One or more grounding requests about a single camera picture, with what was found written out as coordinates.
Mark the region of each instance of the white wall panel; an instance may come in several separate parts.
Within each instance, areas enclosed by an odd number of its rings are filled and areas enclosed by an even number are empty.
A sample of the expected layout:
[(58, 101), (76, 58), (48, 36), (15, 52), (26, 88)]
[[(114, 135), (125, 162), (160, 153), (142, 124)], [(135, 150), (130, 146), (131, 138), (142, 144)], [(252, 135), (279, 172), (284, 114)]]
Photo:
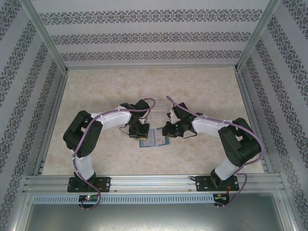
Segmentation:
[(243, 68), (273, 169), (299, 230), (308, 230), (308, 7), (282, 0)]
[[(78, 65), (83, 61), (87, 68), (106, 66), (106, 60), (111, 65), (140, 63), (139, 59), (122, 56), (104, 59), (92, 55), (119, 51), (140, 56), (152, 51), (232, 52), (224, 58), (220, 54), (213, 58), (198, 56), (195, 52), (195, 56), (186, 56), (180, 63), (194, 64), (198, 60), (199, 64), (212, 64), (215, 59), (218, 65), (236, 64), (267, 3), (268, 0), (33, 1), (69, 68), (75, 66), (74, 60)], [(153, 38), (154, 34), (165, 37)], [(179, 34), (178, 38), (174, 39), (173, 34)], [(187, 38), (188, 34), (205, 34), (205, 39), (194, 41)], [(174, 63), (171, 60), (165, 59), (164, 65)]]
[(62, 78), (18, 0), (0, 1), (0, 231), (33, 174)]

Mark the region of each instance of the metal extrusion bar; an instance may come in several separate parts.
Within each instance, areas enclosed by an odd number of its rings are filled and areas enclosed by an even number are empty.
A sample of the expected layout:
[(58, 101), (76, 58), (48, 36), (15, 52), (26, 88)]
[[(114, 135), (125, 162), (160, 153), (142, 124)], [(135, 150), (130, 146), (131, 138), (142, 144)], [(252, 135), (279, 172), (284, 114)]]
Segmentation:
[(257, 41), (259, 40), (263, 30), (265, 29), (267, 23), (269, 22), (271, 16), (273, 15), (274, 11), (276, 10), (280, 0), (270, 0), (267, 4), (254, 32), (252, 33), (249, 41), (247, 42), (241, 57), (237, 63), (237, 69), (242, 70), (247, 59), (249, 58), (252, 50), (254, 49)]
[[(285, 190), (280, 174), (250, 173), (247, 175), (248, 180), (243, 193), (276, 193), (278, 191)], [(111, 184), (110, 192), (106, 194), (224, 193), (222, 191), (197, 192), (195, 182), (190, 180), (190, 175), (108, 177), (111, 177)], [(23, 194), (86, 194), (67, 192), (67, 184), (69, 178), (70, 176), (28, 176), (26, 179), (25, 186), (23, 188)], [(239, 186), (241, 187), (244, 182), (244, 177), (238, 176), (238, 182)]]
[(62, 73), (64, 73), (64, 71), (67, 70), (64, 60), (61, 54), (59, 53), (56, 45), (54, 44), (50, 34), (48, 33), (48, 30), (46, 29), (32, 1), (31, 0), (20, 0), (20, 3), (23, 6), (23, 9), (26, 11), (27, 15), (30, 17), (33, 25), (38, 31), (43, 42), (46, 44), (48, 51), (51, 53), (59, 69), (61, 70)]
[(147, 64), (147, 65), (100, 65), (100, 66), (69, 66), (68, 70), (87, 69), (131, 69), (131, 68), (200, 68), (200, 67), (233, 67), (234, 64)]

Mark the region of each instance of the patterned wallpaper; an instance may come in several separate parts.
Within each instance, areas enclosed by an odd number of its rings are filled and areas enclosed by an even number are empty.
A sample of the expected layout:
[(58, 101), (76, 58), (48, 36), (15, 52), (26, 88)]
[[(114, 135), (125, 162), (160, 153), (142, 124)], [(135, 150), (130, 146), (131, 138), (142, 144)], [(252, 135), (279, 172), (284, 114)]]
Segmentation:
[(282, 0), (242, 74), (300, 230), (308, 230), (308, 8)]
[(66, 65), (76, 67), (236, 64), (268, 1), (33, 3)]
[(62, 73), (19, 1), (0, 3), (0, 231), (33, 174)]

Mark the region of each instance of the beige floor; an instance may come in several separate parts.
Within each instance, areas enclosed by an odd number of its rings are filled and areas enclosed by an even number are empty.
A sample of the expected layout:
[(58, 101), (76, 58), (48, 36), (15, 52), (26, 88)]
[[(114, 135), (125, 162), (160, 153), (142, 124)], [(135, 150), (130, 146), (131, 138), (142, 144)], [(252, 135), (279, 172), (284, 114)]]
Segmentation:
[[(219, 119), (247, 120), (233, 68), (107, 69), (70, 71), (43, 175), (72, 175), (72, 157), (62, 136), (76, 114), (114, 109), (169, 95), (189, 109)], [(92, 152), (98, 175), (207, 174), (226, 157), (220, 139), (206, 134), (170, 140), (170, 145), (140, 148), (118, 128), (103, 132)], [(261, 163), (247, 173), (263, 172)]]

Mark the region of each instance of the purple cable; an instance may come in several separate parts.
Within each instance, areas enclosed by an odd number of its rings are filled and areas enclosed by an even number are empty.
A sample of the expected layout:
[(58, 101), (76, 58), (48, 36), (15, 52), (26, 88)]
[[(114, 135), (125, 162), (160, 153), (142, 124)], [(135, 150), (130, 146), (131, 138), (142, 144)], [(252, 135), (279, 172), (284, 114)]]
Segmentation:
[[(96, 204), (93, 205), (93, 206), (90, 207), (90, 208), (87, 208), (86, 210), (90, 210), (90, 209), (95, 208), (95, 207), (100, 203), (101, 198), (102, 198), (102, 195), (101, 195), (101, 192), (100, 192), (100, 190), (99, 190), (98, 188), (96, 188), (94, 185), (92, 185), (91, 183), (89, 183), (89, 182), (88, 182), (86, 179), (84, 179), (83, 176), (79, 173), (78, 167), (77, 167), (77, 165), (76, 165), (76, 155), (77, 155), (77, 153), (78, 153), (78, 151), (79, 151), (79, 149), (80, 149), (80, 147), (81, 147), (81, 145), (82, 145), (82, 142), (84, 141), (84, 139), (85, 139), (85, 137), (86, 137), (86, 135), (87, 135), (87, 133), (88, 133), (88, 131), (89, 131), (91, 125), (94, 123), (94, 121), (97, 120), (98, 118), (100, 118), (100, 117), (106, 115), (106, 114), (113, 113), (113, 112), (147, 112), (147, 111), (149, 111), (149, 110), (151, 110), (152, 108), (155, 107), (155, 100), (154, 100), (154, 99), (152, 99), (152, 98), (146, 98), (146, 99), (143, 99), (143, 100), (152, 100), (152, 101), (153, 101), (153, 105), (152, 105), (150, 108), (148, 108), (148, 109), (143, 109), (143, 110), (136, 110), (136, 109), (114, 109), (114, 110), (111, 110), (111, 111), (108, 111), (108, 112), (104, 112), (104, 113), (102, 113), (102, 114), (100, 114), (100, 115), (94, 117), (93, 120), (91, 120), (91, 121), (89, 122), (89, 124), (88, 124), (88, 126), (87, 126), (85, 132), (83, 133), (83, 135), (82, 135), (82, 137), (81, 137), (81, 139), (80, 139), (80, 141), (79, 141), (79, 144), (78, 144), (77, 148), (75, 149), (75, 151), (74, 151), (74, 153), (73, 153), (73, 155), (72, 155), (72, 157), (73, 157), (73, 165), (74, 165), (76, 174), (77, 174), (87, 185), (89, 185), (91, 188), (93, 188), (95, 191), (97, 191), (98, 196), (99, 196), (99, 199), (98, 199), (98, 201), (96, 202)], [(80, 205), (80, 207), (81, 207), (82, 210), (85, 209), (85, 208), (82, 206), (83, 203), (84, 203), (84, 201), (81, 202), (81, 205)]]
[(255, 163), (255, 162), (261, 160), (262, 157), (264, 156), (265, 148), (264, 148), (264, 146), (263, 146), (261, 140), (260, 140), (259, 137), (256, 136), (252, 131), (250, 131), (250, 130), (248, 130), (248, 129), (246, 129), (246, 128), (240, 126), (240, 125), (237, 125), (237, 124), (234, 124), (234, 123), (232, 123), (232, 122), (225, 121), (225, 120), (219, 120), (219, 119), (214, 119), (214, 118), (210, 118), (210, 117), (207, 117), (207, 116), (204, 117), (204, 116), (201, 116), (201, 115), (197, 115), (196, 113), (194, 113), (194, 112), (192, 112), (192, 111), (190, 111), (190, 110), (188, 110), (188, 109), (186, 109), (186, 108), (184, 108), (184, 107), (178, 105), (178, 104), (177, 104), (176, 102), (174, 102), (169, 96), (166, 96), (166, 98), (167, 98), (170, 102), (172, 102), (173, 105), (176, 105), (176, 106), (179, 107), (180, 109), (184, 110), (185, 112), (188, 112), (188, 113), (192, 114), (193, 116), (196, 116), (196, 117), (199, 117), (199, 118), (202, 118), (202, 119), (205, 119), (205, 120), (213, 121), (213, 122), (218, 122), (218, 123), (222, 123), (222, 124), (228, 124), (228, 125), (234, 126), (234, 127), (236, 127), (236, 128), (239, 128), (239, 129), (241, 129), (241, 130), (247, 132), (248, 134), (252, 135), (252, 136), (256, 139), (256, 141), (259, 143), (259, 145), (260, 145), (260, 147), (261, 147), (261, 153), (260, 153), (259, 157), (258, 157), (257, 159), (255, 159), (255, 160), (252, 160), (252, 161), (250, 161), (250, 162), (247, 162), (246, 164), (243, 164), (242, 166), (240, 166), (240, 167), (234, 172), (234, 174), (236, 174), (236, 175), (245, 175), (245, 181), (244, 181), (244, 183), (243, 183), (241, 189), (238, 191), (238, 193), (236, 194), (236, 196), (233, 198), (233, 200), (230, 201), (230, 202), (228, 203), (228, 204), (230, 204), (231, 202), (233, 202), (233, 201), (239, 196), (239, 194), (242, 192), (242, 190), (244, 189), (244, 186), (246, 185), (246, 182), (247, 182), (247, 175), (246, 175), (245, 173), (238, 173), (238, 172), (239, 172), (243, 167), (245, 167), (246, 165), (250, 165), (250, 164), (253, 164), (253, 163)]

